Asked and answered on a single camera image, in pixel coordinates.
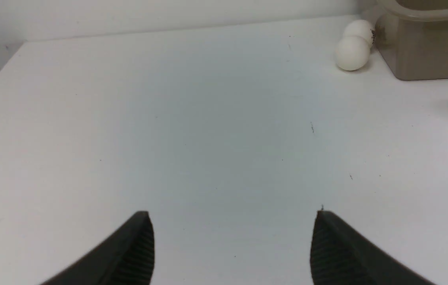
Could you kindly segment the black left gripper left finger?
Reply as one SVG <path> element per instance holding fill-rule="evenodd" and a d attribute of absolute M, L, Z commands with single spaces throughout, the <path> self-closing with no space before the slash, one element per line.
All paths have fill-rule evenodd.
<path fill-rule="evenodd" d="M 149 285 L 155 233 L 147 211 L 134 213 L 106 240 L 45 285 Z"/>

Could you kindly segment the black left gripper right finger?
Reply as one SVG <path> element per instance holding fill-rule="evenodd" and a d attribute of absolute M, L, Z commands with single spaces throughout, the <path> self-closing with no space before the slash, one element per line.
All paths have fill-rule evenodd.
<path fill-rule="evenodd" d="M 430 285 L 332 211 L 319 210 L 310 249 L 315 285 Z"/>

